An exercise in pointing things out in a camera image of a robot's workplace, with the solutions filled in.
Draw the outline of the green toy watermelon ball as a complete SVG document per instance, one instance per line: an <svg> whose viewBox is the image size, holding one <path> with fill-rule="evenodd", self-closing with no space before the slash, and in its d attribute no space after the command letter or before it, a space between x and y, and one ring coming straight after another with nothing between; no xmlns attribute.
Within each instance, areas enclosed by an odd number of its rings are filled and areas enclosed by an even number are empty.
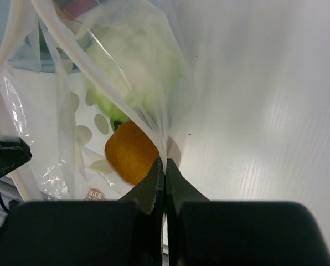
<svg viewBox="0 0 330 266"><path fill-rule="evenodd" d="M130 118L125 115L120 109L112 109L109 118L110 125L113 131L115 131L120 125L130 121Z"/></svg>

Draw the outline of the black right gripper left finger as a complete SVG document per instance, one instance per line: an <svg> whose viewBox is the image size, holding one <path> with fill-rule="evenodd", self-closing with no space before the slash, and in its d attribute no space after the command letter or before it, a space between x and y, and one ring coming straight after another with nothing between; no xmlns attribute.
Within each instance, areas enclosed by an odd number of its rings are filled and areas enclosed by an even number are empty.
<svg viewBox="0 0 330 266"><path fill-rule="evenodd" d="M0 228L0 265L161 265L164 172L117 201L34 201Z"/></svg>

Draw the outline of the clear zip top bag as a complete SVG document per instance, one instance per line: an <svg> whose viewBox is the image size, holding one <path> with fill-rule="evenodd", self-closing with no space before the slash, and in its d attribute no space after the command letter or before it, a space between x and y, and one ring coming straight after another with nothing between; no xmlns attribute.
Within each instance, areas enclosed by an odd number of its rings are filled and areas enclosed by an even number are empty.
<svg viewBox="0 0 330 266"><path fill-rule="evenodd" d="M105 156L113 135L110 112L120 109L154 143L159 158L179 160L197 92L173 1L31 1L55 66L54 73L0 71L0 141L21 138L32 158L12 171L25 201L118 199L134 185ZM138 113L113 88L86 50L95 35L126 23L168 24L182 70L159 117Z"/></svg>

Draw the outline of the brown toy kiwi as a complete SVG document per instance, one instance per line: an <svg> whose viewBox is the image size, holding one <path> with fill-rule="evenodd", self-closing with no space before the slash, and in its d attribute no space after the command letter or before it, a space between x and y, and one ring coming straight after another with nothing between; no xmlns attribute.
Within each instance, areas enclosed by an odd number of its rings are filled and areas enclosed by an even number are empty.
<svg viewBox="0 0 330 266"><path fill-rule="evenodd" d="M135 186L147 176L159 152L148 136L129 121L108 139L105 156L120 177Z"/></svg>

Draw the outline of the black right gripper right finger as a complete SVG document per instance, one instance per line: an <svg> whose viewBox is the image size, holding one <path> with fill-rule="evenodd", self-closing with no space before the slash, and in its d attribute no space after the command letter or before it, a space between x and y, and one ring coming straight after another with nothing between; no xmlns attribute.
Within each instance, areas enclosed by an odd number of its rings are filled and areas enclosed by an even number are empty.
<svg viewBox="0 0 330 266"><path fill-rule="evenodd" d="M165 183L170 265L330 265L314 216L297 202L211 201L173 160Z"/></svg>

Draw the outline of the toy cabbage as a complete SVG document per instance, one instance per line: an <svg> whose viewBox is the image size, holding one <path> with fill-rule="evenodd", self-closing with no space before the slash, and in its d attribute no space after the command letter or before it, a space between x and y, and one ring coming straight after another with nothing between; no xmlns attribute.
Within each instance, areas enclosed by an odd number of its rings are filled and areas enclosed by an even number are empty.
<svg viewBox="0 0 330 266"><path fill-rule="evenodd" d="M134 111L160 116L182 76L176 41L160 21L122 23L95 35L88 56Z"/></svg>

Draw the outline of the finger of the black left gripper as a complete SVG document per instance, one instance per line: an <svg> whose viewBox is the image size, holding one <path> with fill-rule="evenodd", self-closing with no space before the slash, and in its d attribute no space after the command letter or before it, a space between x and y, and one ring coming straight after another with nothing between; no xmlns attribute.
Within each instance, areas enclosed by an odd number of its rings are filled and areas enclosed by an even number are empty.
<svg viewBox="0 0 330 266"><path fill-rule="evenodd" d="M0 178L26 164L31 158L31 149L21 138L0 141Z"/></svg>

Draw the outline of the blue plastic tray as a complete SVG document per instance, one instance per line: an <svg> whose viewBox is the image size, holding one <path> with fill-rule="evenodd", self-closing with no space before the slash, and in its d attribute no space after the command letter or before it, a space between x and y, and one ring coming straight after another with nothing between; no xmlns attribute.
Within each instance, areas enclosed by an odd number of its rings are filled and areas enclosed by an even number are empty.
<svg viewBox="0 0 330 266"><path fill-rule="evenodd" d="M42 22L31 1L0 1L0 71L6 62L18 69L55 72Z"/></svg>

